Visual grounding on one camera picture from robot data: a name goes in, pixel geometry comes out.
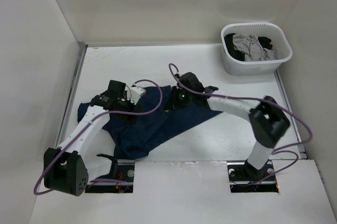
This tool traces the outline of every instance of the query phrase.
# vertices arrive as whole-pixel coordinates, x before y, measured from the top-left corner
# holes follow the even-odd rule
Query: dark blue cloth
[[[157,87],[146,87],[146,94],[138,101],[141,111],[149,111],[159,101]],[[103,127],[108,131],[116,144],[114,156],[118,159],[135,160],[148,155],[160,144],[176,135],[218,115],[220,112],[198,107],[194,103],[182,110],[164,111],[171,94],[171,87],[161,87],[163,102],[161,106],[149,115],[137,116],[136,123],[128,125],[111,114],[110,120]],[[89,103],[80,104],[77,111],[77,120],[80,121],[89,106]]]

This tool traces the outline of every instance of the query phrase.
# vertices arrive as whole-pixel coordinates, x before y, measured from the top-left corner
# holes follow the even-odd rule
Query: white enclosure
[[[282,186],[283,183],[283,194],[280,194],[278,201],[275,199],[267,204],[263,196],[251,194],[245,196],[250,198],[245,201],[246,207],[249,209],[254,202],[262,204],[264,209],[271,206],[272,202],[278,205],[279,209],[275,210],[278,207],[270,208],[270,215],[264,216],[260,223],[267,223],[270,220],[268,217],[272,218],[274,213],[286,218],[288,223],[335,223],[329,202],[336,214],[337,192],[334,189],[337,183],[335,168],[337,129],[334,122],[337,113],[334,98],[337,94],[335,84],[337,77],[337,57],[335,56],[337,4],[334,3],[336,1],[0,0],[0,203],[2,206],[0,223],[26,224],[30,222],[36,224],[53,223],[53,221],[55,223],[86,221],[101,223],[110,221],[111,210],[107,202],[111,204],[113,200],[115,205],[111,205],[111,208],[117,206],[116,209],[121,212],[123,212],[123,206],[133,206],[135,202],[131,197],[123,199],[123,195],[117,194],[112,196],[83,195],[83,197],[74,198],[51,193],[48,196],[40,196],[35,204],[33,186],[43,168],[44,151],[48,147],[55,147],[56,142],[62,140],[76,126],[75,114],[71,110],[76,109],[78,102],[87,101],[93,94],[105,88],[105,82],[96,83],[96,81],[106,81],[110,77],[120,81],[134,81],[136,80],[134,78],[143,75],[149,78],[156,77],[153,80],[158,80],[159,84],[172,84],[170,75],[166,73],[167,63],[173,62],[172,59],[178,62],[181,70],[184,71],[199,73],[202,72],[201,65],[204,65],[208,71],[199,73],[202,74],[204,81],[216,82],[226,89],[228,94],[261,97],[270,93],[276,96],[277,101],[284,106],[288,105],[286,97],[289,97],[292,110],[308,122],[313,130],[312,143],[304,146],[308,158],[312,161],[300,160],[297,166],[278,175],[280,185]],[[217,61],[215,50],[221,42],[220,31],[225,25],[261,21],[271,22],[281,27],[293,50],[292,59],[282,64],[280,68],[283,85],[278,79],[278,74],[237,79],[222,71],[222,62]],[[78,42],[99,48],[89,48],[86,53],[87,61],[83,61],[84,53]],[[195,45],[172,46],[173,44],[191,43]],[[170,45],[171,48],[163,52],[155,47],[163,44]],[[104,50],[111,49],[112,46],[125,45],[129,47],[111,53],[115,57],[103,58]],[[152,48],[146,50],[141,47],[144,45],[150,45]],[[137,58],[134,52],[142,54],[142,58]],[[99,60],[92,61],[93,56],[99,57],[99,55],[101,55],[100,62]],[[146,60],[152,59],[158,68],[153,67],[146,71],[143,67],[139,67],[142,63],[147,64]],[[190,63],[189,65],[189,62],[195,59],[198,59],[199,64]],[[115,70],[111,76],[103,76],[95,71],[100,67],[108,67],[110,64],[115,69],[125,67],[134,73],[125,77]],[[77,78],[74,75],[76,72],[80,73]],[[89,79],[88,72],[96,72],[96,74]],[[86,88],[87,85],[95,85],[96,89]],[[75,96],[70,96],[71,88],[73,94],[74,90],[77,90]],[[210,204],[204,206],[200,203],[195,205],[195,208],[189,209],[188,205],[192,200],[190,196],[195,195],[200,186],[226,186],[225,174],[222,173],[226,168],[226,162],[221,163],[223,169],[218,172],[219,167],[211,166],[211,160],[213,158],[217,161],[244,159],[253,144],[249,141],[252,132],[249,131],[249,125],[243,126],[243,130],[232,130],[240,122],[235,123],[235,119],[229,116],[225,116],[223,121],[213,118],[205,124],[207,123],[215,130],[209,138],[205,133],[205,125],[202,124],[199,128],[161,145],[151,152],[147,159],[137,164],[139,170],[143,170],[144,175],[148,174],[150,169],[157,170],[158,173],[177,172],[177,169],[170,170],[165,167],[166,161],[205,161],[203,165],[200,165],[201,173],[208,169],[208,165],[212,167],[211,170],[214,169],[214,179],[218,178],[218,181],[206,179],[200,180],[201,184],[197,181],[191,183],[190,180],[195,181],[194,175],[181,176],[180,181],[190,183],[191,186],[181,194],[183,196],[175,197],[174,191],[171,191],[172,194],[166,206],[173,215],[168,217],[167,221],[203,220],[202,223],[205,223],[208,220],[210,223],[217,221],[221,223],[223,220],[214,219],[219,217],[217,213],[222,209],[216,207],[221,204],[226,205],[228,201],[223,198],[205,199],[205,194],[200,193],[196,195],[201,196],[205,202],[209,200]],[[227,123],[227,126],[219,128],[223,123]],[[236,145],[217,140],[222,137],[221,130],[224,131],[224,137],[236,139]],[[99,134],[98,140],[109,144],[111,140],[105,133]],[[303,128],[299,127],[299,133],[302,139],[306,139],[307,133]],[[200,137],[197,138],[196,148],[192,149],[195,145],[191,138],[196,135]],[[294,142],[298,140],[298,137],[297,127],[292,125],[282,140]],[[207,146],[211,147],[205,152],[200,152],[199,148],[207,147],[204,144],[205,139],[210,140],[211,143]],[[113,145],[108,146],[105,143],[98,144],[97,148],[112,151]],[[301,152],[301,158],[305,159],[303,149],[295,149],[295,151]],[[274,164],[282,166],[281,163],[285,162],[287,161],[276,160]],[[142,183],[148,184],[146,179],[137,177],[139,175],[136,172],[136,178],[140,181],[139,186]],[[156,179],[160,180],[157,177],[153,178],[153,184],[157,181],[162,183],[163,187],[167,185],[167,181]],[[179,183],[179,180],[173,179],[171,182]],[[304,186],[299,186],[296,182],[303,182]],[[311,196],[309,196],[309,187],[316,188]],[[159,198],[155,195],[163,197],[165,194],[161,187],[153,186],[153,188],[154,196],[148,199],[152,204],[149,206],[153,208],[142,207],[143,211],[135,215],[136,219],[129,219],[130,222],[158,223],[162,221],[159,215],[155,214],[155,212],[164,214],[156,204]],[[145,197],[149,193],[147,190],[148,188],[138,187],[137,193]],[[217,191],[210,189],[210,192],[214,197]],[[221,193],[223,197],[234,197],[233,202],[241,207],[240,201],[236,200],[243,196],[234,196],[228,191]],[[290,199],[290,194],[297,196]],[[184,204],[178,208],[175,205],[176,200]],[[286,216],[283,215],[285,214],[283,211],[289,211],[287,202],[297,206],[302,202],[305,203],[301,205],[303,208],[298,209],[299,211],[291,212]],[[259,211],[261,209],[258,207],[259,204],[251,207],[251,210]],[[208,209],[208,211],[202,215],[201,209]],[[185,219],[186,216],[196,212],[198,215]],[[206,214],[210,213],[215,213],[215,215],[207,217]],[[246,215],[240,216],[239,219],[227,218],[225,220],[230,223],[244,223],[252,219],[254,219],[253,216]]]

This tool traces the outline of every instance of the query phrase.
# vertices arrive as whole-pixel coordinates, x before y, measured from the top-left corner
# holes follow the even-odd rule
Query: gray cloth
[[[233,35],[233,45],[238,51],[245,54],[245,62],[271,61],[283,59],[279,49],[263,48],[257,36],[242,34]]]

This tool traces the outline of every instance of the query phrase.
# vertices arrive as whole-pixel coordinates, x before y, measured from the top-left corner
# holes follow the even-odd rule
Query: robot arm
[[[184,86],[193,91],[218,94],[218,88],[213,86],[204,87],[191,72],[176,76]],[[199,106],[214,111],[226,112],[250,122],[256,143],[245,162],[244,168],[252,181],[261,178],[261,171],[264,165],[268,162],[279,139],[290,126],[288,118],[281,110],[268,103],[260,103],[254,107],[250,103],[240,100],[201,96],[190,93],[179,87],[179,85],[173,87],[172,94],[174,95],[172,95],[169,105],[174,109],[184,108],[192,101]],[[270,96],[266,96],[264,99],[276,103]]]
[[[117,165],[116,160],[109,155],[98,154],[94,160],[86,163],[85,154],[99,130],[109,121],[110,114],[104,114],[98,119],[93,119],[106,111],[133,111],[138,100],[145,94],[139,86],[125,88],[126,84],[110,81],[107,91],[97,95],[91,100],[82,120],[73,133],[56,149],[49,148],[44,154],[44,168],[50,164],[55,156],[66,147],[88,123],[91,124],[81,137],[75,141],[44,178],[46,188],[66,192],[79,196],[83,193],[85,185],[93,179],[109,174]],[[120,115],[126,123],[133,123],[135,117]]]

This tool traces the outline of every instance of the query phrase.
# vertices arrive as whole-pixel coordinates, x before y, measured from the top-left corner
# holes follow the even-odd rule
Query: white wall
[[[282,25],[297,0],[57,0],[86,43],[219,42],[229,23]]]
[[[56,0],[0,0],[1,224],[29,222],[41,157],[57,136],[77,56]]]
[[[282,67],[282,79],[293,110],[314,133],[306,149],[321,169],[336,215],[337,0],[299,0],[283,29],[294,55]]]

